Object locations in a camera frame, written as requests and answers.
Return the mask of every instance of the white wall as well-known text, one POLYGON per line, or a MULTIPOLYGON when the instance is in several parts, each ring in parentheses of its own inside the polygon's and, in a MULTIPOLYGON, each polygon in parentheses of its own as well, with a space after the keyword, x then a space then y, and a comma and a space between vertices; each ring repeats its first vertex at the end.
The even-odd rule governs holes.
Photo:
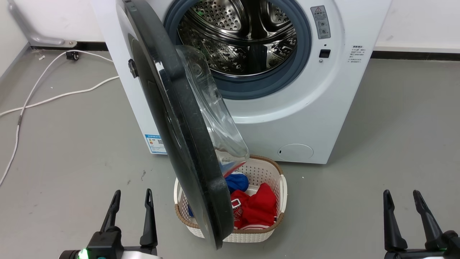
MULTIPOLYGON (((104 41, 89 0, 16 0, 37 31, 104 41)), ((376 50, 460 53, 460 0, 393 0, 376 50)))
POLYGON ((0 78, 27 44, 7 6, 6 0, 0 0, 0 78))
POLYGON ((460 53, 460 0, 393 0, 375 50, 460 53))

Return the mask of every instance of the stainless steel drum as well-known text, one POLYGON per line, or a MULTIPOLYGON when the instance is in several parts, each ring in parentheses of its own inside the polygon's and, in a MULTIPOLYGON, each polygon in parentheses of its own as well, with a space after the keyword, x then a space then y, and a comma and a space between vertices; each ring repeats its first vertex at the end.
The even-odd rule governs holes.
POLYGON ((265 0, 196 2, 179 27, 183 44, 203 52, 211 70, 250 77, 281 65, 297 46, 289 17, 265 0))

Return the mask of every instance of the warning label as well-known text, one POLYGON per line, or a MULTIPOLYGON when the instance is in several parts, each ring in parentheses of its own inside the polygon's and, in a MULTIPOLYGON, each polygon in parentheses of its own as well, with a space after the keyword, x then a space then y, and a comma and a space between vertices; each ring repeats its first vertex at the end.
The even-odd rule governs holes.
POLYGON ((152 154, 166 154, 165 145, 159 135, 145 135, 145 139, 150 148, 152 154))
POLYGON ((310 8, 313 18, 315 19, 318 39, 328 39, 331 37, 328 14, 324 6, 314 6, 310 8))
POLYGON ((348 63, 361 63, 366 49, 361 45, 353 45, 348 57, 348 63))

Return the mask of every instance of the basket handle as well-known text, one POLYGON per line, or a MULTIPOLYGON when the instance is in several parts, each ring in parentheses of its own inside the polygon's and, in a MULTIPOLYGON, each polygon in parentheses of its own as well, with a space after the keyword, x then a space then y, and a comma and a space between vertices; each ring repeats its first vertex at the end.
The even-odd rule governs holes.
POLYGON ((280 192, 282 192, 282 200, 280 201, 281 213, 284 213, 286 210, 286 203, 288 201, 288 184, 286 183, 286 178, 284 175, 280 175, 280 192))
POLYGON ((179 179, 176 178, 176 182, 174 183, 174 204, 178 204, 178 200, 179 200, 178 189, 179 189, 179 179))

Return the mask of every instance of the green indicator light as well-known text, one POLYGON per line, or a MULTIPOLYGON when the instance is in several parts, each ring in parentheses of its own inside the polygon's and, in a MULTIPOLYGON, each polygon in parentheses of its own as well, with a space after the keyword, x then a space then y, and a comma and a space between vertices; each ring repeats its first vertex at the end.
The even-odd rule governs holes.
POLYGON ((82 249, 80 252, 78 252, 78 259, 89 259, 88 250, 82 249))

